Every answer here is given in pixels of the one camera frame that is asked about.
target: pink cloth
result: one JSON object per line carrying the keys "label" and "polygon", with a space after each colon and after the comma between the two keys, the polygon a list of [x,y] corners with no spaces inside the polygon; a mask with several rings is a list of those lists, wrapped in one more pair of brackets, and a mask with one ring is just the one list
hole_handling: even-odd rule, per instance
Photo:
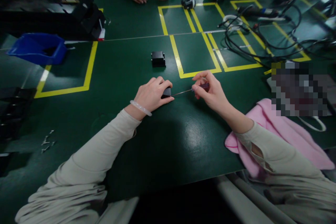
{"label": "pink cloth", "polygon": [[[272,110],[270,99],[259,101],[246,116],[294,146],[295,149],[310,160],[316,168],[320,170],[331,170],[335,168],[333,162],[328,158],[321,147],[314,142],[308,131],[287,117],[276,115],[276,110]],[[230,151],[239,154],[252,178],[264,179],[264,169],[248,153],[233,132],[226,138],[225,146]]]}

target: screwdriver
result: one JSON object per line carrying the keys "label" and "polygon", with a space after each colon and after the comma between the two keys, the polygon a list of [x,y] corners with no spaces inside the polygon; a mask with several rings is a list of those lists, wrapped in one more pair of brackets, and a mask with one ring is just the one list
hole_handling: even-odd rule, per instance
{"label": "screwdriver", "polygon": [[[209,88],[210,88],[210,85],[209,85],[209,83],[205,83],[205,84],[200,85],[200,87],[203,88],[203,89],[205,89],[205,91],[208,92],[208,91],[209,91]],[[189,91],[194,91],[194,90],[193,90],[193,89],[189,89],[189,90],[187,90],[187,91],[183,91],[183,92],[181,92],[181,93],[177,93],[177,94],[174,94],[174,95],[172,95],[172,96],[180,95],[180,94],[182,94],[182,93],[189,92]]]}

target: white cable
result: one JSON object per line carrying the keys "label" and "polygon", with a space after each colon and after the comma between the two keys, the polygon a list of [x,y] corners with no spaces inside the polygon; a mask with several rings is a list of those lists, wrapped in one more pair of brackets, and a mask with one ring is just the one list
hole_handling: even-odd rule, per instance
{"label": "white cable", "polygon": [[140,110],[141,110],[142,112],[144,112],[146,115],[148,115],[148,116],[152,116],[152,113],[149,112],[149,111],[148,111],[147,109],[145,109],[144,107],[142,107],[139,103],[137,103],[137,102],[135,102],[135,101],[133,101],[133,100],[131,100],[130,103],[131,103],[134,107],[140,109]]}
{"label": "white cable", "polygon": [[312,130],[318,131],[318,132],[324,132],[327,130],[327,127],[324,125],[324,123],[319,119],[317,116],[313,116],[313,118],[321,125],[322,129],[317,129],[314,126],[311,126],[309,123],[305,122],[301,117],[298,117],[305,125],[307,125]]}
{"label": "white cable", "polygon": [[[233,31],[236,31],[236,30],[240,30],[240,27],[243,25],[243,21],[242,19],[239,17],[237,18],[237,16],[235,15],[226,15],[224,18],[223,18],[223,23],[225,24],[226,27],[229,28],[229,31],[233,32]],[[230,27],[229,27],[229,21],[227,20],[230,20],[230,19],[236,19],[236,21],[238,22],[238,24],[231,24]]]}

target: screwdriver handle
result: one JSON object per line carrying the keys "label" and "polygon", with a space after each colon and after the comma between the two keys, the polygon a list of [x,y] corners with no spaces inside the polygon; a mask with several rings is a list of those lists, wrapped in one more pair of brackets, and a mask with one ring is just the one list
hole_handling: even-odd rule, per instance
{"label": "screwdriver handle", "polygon": [[210,88],[210,84],[209,83],[204,83],[204,84],[200,85],[200,87],[208,92],[209,88]]}

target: beige long-sleeve shirt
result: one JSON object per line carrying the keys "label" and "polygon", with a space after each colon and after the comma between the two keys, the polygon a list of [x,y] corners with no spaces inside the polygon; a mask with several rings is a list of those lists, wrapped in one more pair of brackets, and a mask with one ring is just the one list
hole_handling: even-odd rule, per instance
{"label": "beige long-sleeve shirt", "polygon": [[122,147],[141,122],[125,110],[50,175],[47,184],[28,198],[15,221],[37,223],[128,223],[138,198],[112,203],[99,218],[107,191],[99,185]]}
{"label": "beige long-sleeve shirt", "polygon": [[[128,223],[138,202],[137,197],[109,204],[100,217],[95,209],[103,203],[107,194],[105,187],[99,184],[112,167],[124,142],[134,136],[139,124],[140,121],[122,110],[60,165],[46,185],[29,197],[28,204],[18,211],[15,221],[24,224]],[[256,157],[256,160],[262,166],[267,162],[273,169],[266,182],[272,186],[271,194],[278,201],[275,204],[283,212],[300,223],[336,221],[335,184],[296,149],[257,123],[237,137],[249,151],[253,143],[263,152],[264,158]]]}

